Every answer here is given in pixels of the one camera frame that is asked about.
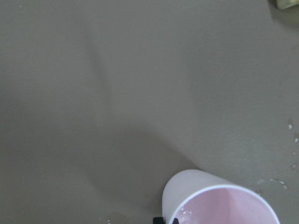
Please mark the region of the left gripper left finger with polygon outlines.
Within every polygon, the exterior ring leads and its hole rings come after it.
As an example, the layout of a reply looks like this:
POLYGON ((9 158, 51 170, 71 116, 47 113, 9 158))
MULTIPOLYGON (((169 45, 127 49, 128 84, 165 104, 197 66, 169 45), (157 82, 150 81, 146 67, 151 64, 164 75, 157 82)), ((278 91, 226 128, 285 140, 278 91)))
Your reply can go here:
POLYGON ((154 217, 153 224, 164 224, 164 218, 163 217, 154 217))

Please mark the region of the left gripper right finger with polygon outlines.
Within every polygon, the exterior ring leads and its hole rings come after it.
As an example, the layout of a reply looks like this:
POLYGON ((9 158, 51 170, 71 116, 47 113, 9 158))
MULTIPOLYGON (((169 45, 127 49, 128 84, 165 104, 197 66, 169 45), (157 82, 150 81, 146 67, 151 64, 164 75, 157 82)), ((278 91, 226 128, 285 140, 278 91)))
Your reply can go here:
POLYGON ((175 218, 175 219, 173 220, 173 224, 179 224, 179 221, 178 221, 177 218, 175 218))

